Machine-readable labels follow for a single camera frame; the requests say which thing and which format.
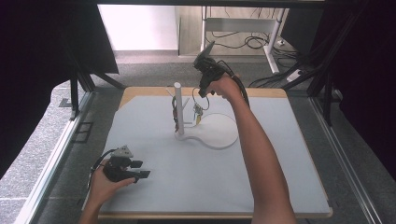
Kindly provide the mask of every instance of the black cable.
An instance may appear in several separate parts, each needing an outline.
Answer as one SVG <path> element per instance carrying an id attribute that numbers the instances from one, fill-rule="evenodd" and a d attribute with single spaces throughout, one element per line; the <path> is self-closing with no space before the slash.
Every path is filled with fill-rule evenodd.
<path id="1" fill-rule="evenodd" d="M 259 16 L 257 16 L 257 19 L 260 17 L 261 14 L 262 14 L 262 7 L 259 9 Z"/>
<path id="2" fill-rule="evenodd" d="M 273 47 L 273 50 L 274 50 L 274 51 L 277 51 L 277 52 L 299 53 L 299 51 L 297 51 L 297 50 L 277 49 L 277 48 L 275 48 L 275 47 Z"/>
<path id="3" fill-rule="evenodd" d="M 273 19 L 273 18 L 274 18 L 275 9 L 276 9 L 276 7 L 274 7 L 274 11 L 273 11 L 273 15 L 271 16 L 271 19 Z"/>
<path id="4" fill-rule="evenodd" d="M 228 18 L 231 18 L 230 15 L 229 15 L 228 12 L 227 12 L 227 7 L 224 7 L 224 11 L 225 11 L 225 13 L 227 14 Z"/>
<path id="5" fill-rule="evenodd" d="M 227 35 L 215 35 L 215 34 L 213 33 L 213 31 L 212 31 L 212 35 L 213 35 L 213 37 L 215 37 L 215 38 L 223 38 L 223 37 L 226 37 L 226 36 L 236 35 L 236 34 L 239 34 L 239 32 L 233 32 L 233 33 L 230 33 L 230 34 L 227 34 Z"/>
<path id="6" fill-rule="evenodd" d="M 253 17 L 253 14 L 254 14 L 254 12 L 255 12 L 257 9 L 258 9 L 258 8 L 256 7 L 256 8 L 254 9 L 254 11 L 250 14 L 250 18 Z"/>
<path id="7" fill-rule="evenodd" d="M 264 87 L 265 85 L 267 85 L 267 84 L 269 84 L 269 83 L 273 83 L 273 82 L 280 81 L 280 80 L 282 80 L 283 78 L 285 78 L 285 77 L 291 75 L 299 66 L 301 66 L 301 64 L 300 64 L 300 63 L 296 63 L 294 66 L 292 66 L 288 71 L 286 71 L 286 72 L 284 72 L 284 73 L 276 74 L 276 75 L 273 75 L 272 77 L 262 77 L 262 78 L 259 78 L 259 79 L 257 79 L 257 80 L 252 81 L 248 86 L 249 86 L 249 87 L 253 87 L 254 84 L 266 80 L 265 83 L 263 83 L 263 84 L 261 84 L 261 85 L 259 85 L 259 86 L 256 86 L 256 88 L 260 88 L 260 87 Z"/>
<path id="8" fill-rule="evenodd" d="M 293 59 L 293 58 L 276 58 L 276 63 L 279 64 L 279 66 L 291 68 L 291 66 L 286 66 L 285 64 L 281 63 L 280 60 L 295 60 L 295 59 Z"/>
<path id="9" fill-rule="evenodd" d="M 116 149 L 110 149 L 109 151 L 107 151 L 105 154 L 103 154 L 101 157 L 99 157 L 99 159 L 98 159 L 98 160 L 95 162 L 95 164 L 91 167 L 91 170 L 90 170 L 90 177 L 89 177 L 89 180 L 88 180 L 88 187 L 87 187 L 87 189 L 90 189 L 90 187 L 91 187 L 91 179 L 92 179 L 93 172 L 95 172 L 95 170 L 99 167 L 100 163 L 101 163 L 102 160 L 105 158 L 105 156 L 107 156 L 108 153 L 113 152 L 113 151 L 115 151 L 115 150 L 116 150 Z"/>
<path id="10" fill-rule="evenodd" d="M 287 57 L 287 58 L 290 58 L 290 59 L 297 59 L 298 56 L 299 56 L 299 54 L 282 53 L 282 52 L 276 51 L 276 50 L 274 50 L 273 53 L 278 55 L 278 56 L 284 56 L 284 57 Z"/>
<path id="11" fill-rule="evenodd" d="M 248 101 L 248 93 L 247 93 L 247 90 L 245 89 L 245 86 L 242 83 L 241 79 L 239 79 L 239 77 L 235 75 L 235 73 L 233 72 L 231 67 L 226 62 L 224 62 L 223 60 L 220 60 L 220 61 L 218 61 L 218 63 L 224 63 L 224 65 L 228 68 L 228 71 L 226 71 L 226 73 L 233 79 L 234 82 L 236 82 L 236 84 L 239 87 L 239 90 L 242 93 L 242 96 L 245 99 L 245 102 L 247 103 L 247 106 L 250 107 L 250 103 Z"/>
<path id="12" fill-rule="evenodd" d="M 256 42 L 260 43 L 260 45 L 258 47 L 253 47 L 252 45 L 250 45 L 250 41 L 256 41 Z M 245 38 L 245 43 L 243 45 L 241 45 L 241 46 L 232 47 L 232 46 L 227 46 L 227 45 L 218 44 L 218 43 L 216 43 L 215 45 L 222 46 L 222 47 L 227 48 L 227 49 L 241 49 L 244 46 L 248 46 L 251 49 L 262 49 L 262 47 L 265 44 L 268 44 L 268 41 L 266 39 L 264 39 L 262 37 L 259 37 L 259 36 L 250 35 L 250 36 Z"/>
<path id="13" fill-rule="evenodd" d="M 268 14 L 266 19 L 270 18 L 270 13 L 271 13 L 271 8 L 268 8 Z"/>

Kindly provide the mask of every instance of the wooden table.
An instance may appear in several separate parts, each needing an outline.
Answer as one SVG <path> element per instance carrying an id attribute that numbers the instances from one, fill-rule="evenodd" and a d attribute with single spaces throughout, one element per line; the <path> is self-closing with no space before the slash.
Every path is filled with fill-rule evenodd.
<path id="1" fill-rule="evenodd" d="M 191 93 L 192 88 L 183 88 L 183 101 Z M 247 94 L 251 110 L 276 149 L 295 215 L 330 217 L 332 209 L 286 93 L 247 89 Z M 205 102 L 197 92 L 194 96 Z M 205 115 L 222 113 L 234 118 L 226 100 L 215 95 L 209 101 Z M 176 140 L 171 102 L 166 88 L 125 90 L 104 152 L 127 145 L 134 159 L 144 162 L 141 170 L 151 174 L 118 191 L 102 206 L 99 218 L 251 218 L 253 198 L 239 139 L 223 150 L 192 139 Z M 190 99 L 183 113 L 186 119 L 192 120 L 192 105 Z"/>

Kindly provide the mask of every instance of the aluminum rail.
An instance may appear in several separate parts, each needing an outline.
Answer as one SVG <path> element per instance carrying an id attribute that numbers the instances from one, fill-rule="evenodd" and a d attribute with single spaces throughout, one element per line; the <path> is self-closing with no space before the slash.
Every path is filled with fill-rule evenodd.
<path id="1" fill-rule="evenodd" d="M 375 205 L 371 200 L 369 194 L 367 193 L 366 188 L 363 186 L 359 177 L 357 176 L 352 164 L 347 157 L 340 141 L 337 138 L 333 128 L 328 125 L 325 118 L 321 116 L 321 106 L 318 102 L 318 99 L 309 97 L 310 103 L 314 108 L 315 114 L 318 117 L 320 125 L 323 128 L 327 138 L 329 139 L 330 145 L 332 146 L 332 150 L 335 154 L 335 157 L 338 160 L 341 168 L 346 175 L 346 179 L 349 183 L 349 186 L 352 188 L 353 193 L 355 194 L 356 199 L 361 206 L 361 210 L 366 216 L 368 223 L 370 224 L 382 224 L 381 218 L 379 217 L 378 213 L 375 210 Z"/>
<path id="2" fill-rule="evenodd" d="M 207 7 L 280 7 L 352 9 L 359 0 L 60 0 L 62 4 L 75 5 L 152 5 L 152 6 L 207 6 Z"/>
<path id="3" fill-rule="evenodd" d="M 93 93 L 91 92 L 86 92 L 84 94 L 79 107 L 81 113 L 79 113 L 79 115 L 74 120 L 69 120 L 66 123 L 61 137 L 56 143 L 55 148 L 53 149 L 52 153 L 49 156 L 49 159 L 47 160 L 47 163 L 43 168 L 43 171 L 35 182 L 32 191 L 27 197 L 26 202 L 24 203 L 14 223 L 31 223 L 32 219 L 35 217 L 35 212 L 37 211 L 38 206 L 41 204 L 47 189 L 49 188 L 50 181 L 55 175 L 55 172 L 64 155 L 64 152 L 70 143 L 73 133 L 75 132 L 78 124 L 86 114 L 86 108 L 88 102 L 92 98 L 92 95 Z"/>

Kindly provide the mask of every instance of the black panel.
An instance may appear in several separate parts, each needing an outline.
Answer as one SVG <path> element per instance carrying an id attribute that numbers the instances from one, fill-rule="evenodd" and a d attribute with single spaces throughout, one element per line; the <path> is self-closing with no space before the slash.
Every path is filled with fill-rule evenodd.
<path id="1" fill-rule="evenodd" d="M 322 9 L 291 8 L 280 35 L 302 54 L 311 51 Z"/>
<path id="2" fill-rule="evenodd" d="M 340 107 L 396 179 L 394 2 L 369 1 L 332 65 Z"/>

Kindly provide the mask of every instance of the hand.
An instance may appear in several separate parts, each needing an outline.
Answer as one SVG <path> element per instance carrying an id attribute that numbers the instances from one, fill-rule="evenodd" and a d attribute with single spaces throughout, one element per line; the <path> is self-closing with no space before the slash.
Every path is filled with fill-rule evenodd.
<path id="1" fill-rule="evenodd" d="M 206 89 L 206 93 L 214 91 L 217 95 L 231 101 L 235 97 L 241 97 L 241 91 L 239 90 L 236 82 L 227 74 L 223 74 L 221 79 L 212 81 L 209 87 Z"/>
<path id="2" fill-rule="evenodd" d="M 102 164 L 96 169 L 92 175 L 92 184 L 89 196 L 89 202 L 95 205 L 102 205 L 109 200 L 117 189 L 134 183 L 134 178 L 124 179 L 119 182 L 111 182 L 103 173 L 103 165 L 108 160 L 103 160 Z"/>

